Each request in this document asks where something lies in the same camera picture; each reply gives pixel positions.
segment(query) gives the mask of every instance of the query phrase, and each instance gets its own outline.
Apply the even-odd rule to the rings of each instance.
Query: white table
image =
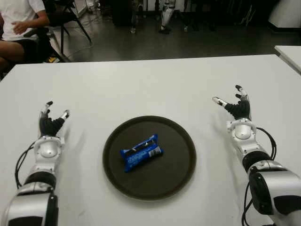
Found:
[[[301,74],[301,46],[275,46],[280,58]]]
[[[71,111],[62,131],[59,226],[241,225],[247,177],[226,132],[232,117],[211,100],[236,101],[236,84],[249,93],[254,123],[277,141],[277,160],[301,175],[301,107],[295,102],[301,77],[276,55],[17,65],[0,83],[0,212],[16,192],[17,158],[37,138],[39,110],[53,100],[53,117]],[[167,200],[127,198],[103,170],[102,151],[110,133],[141,115],[174,120],[196,147],[194,176]],[[270,151],[260,131],[258,141]],[[30,154],[21,181],[32,163]],[[253,207],[247,218],[252,225],[270,222]]]

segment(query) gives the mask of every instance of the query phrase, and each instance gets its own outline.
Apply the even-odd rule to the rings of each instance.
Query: robot finger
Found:
[[[64,111],[64,113],[60,116],[60,118],[66,120],[66,119],[69,118],[69,116],[70,116],[70,111],[69,111],[69,110],[66,110],[66,111]]]
[[[43,106],[40,113],[40,118],[48,118],[48,114],[50,113],[49,107],[53,104],[52,101],[49,101],[48,103]]]
[[[236,85],[235,88],[241,93],[241,95],[238,94],[240,96],[239,98],[241,100],[247,100],[247,101],[249,100],[247,92],[241,86]]]
[[[226,102],[218,97],[213,97],[212,100],[222,107],[225,107],[228,104],[228,102]]]

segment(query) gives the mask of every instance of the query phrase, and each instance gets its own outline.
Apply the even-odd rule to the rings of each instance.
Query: chair leg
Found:
[[[61,26],[61,53],[64,54],[64,28]]]
[[[67,35],[70,36],[69,31],[63,26],[64,31],[66,31]]]
[[[90,36],[88,35],[88,33],[86,32],[86,30],[84,29],[83,25],[80,23],[80,21],[76,18],[75,21],[79,24],[80,28],[82,29],[82,31],[85,33],[86,37],[89,39],[90,42],[91,41],[91,38]]]
[[[60,62],[65,63],[65,60],[56,52],[56,50],[51,46],[52,53],[60,60]]]

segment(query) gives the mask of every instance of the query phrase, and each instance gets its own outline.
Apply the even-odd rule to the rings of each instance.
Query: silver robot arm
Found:
[[[213,97],[213,101],[231,113],[235,121],[227,129],[238,158],[249,177],[255,209],[268,215],[276,226],[301,225],[301,179],[271,159],[256,141],[256,126],[251,121],[250,102],[246,91],[236,86],[240,94],[237,105]]]
[[[22,186],[17,182],[15,197],[5,210],[1,226],[56,226],[58,218],[55,170],[62,153],[64,139],[57,132],[69,117],[66,110],[58,119],[48,117],[48,102],[39,116],[39,136],[34,143],[35,164]]]

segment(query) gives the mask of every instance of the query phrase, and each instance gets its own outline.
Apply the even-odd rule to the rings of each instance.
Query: round tray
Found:
[[[125,173],[121,149],[130,149],[158,134],[163,155]],[[188,133],[177,123],[157,116],[130,119],[109,136],[103,151],[103,166],[112,184],[127,196],[159,200],[178,192],[191,178],[196,151]]]

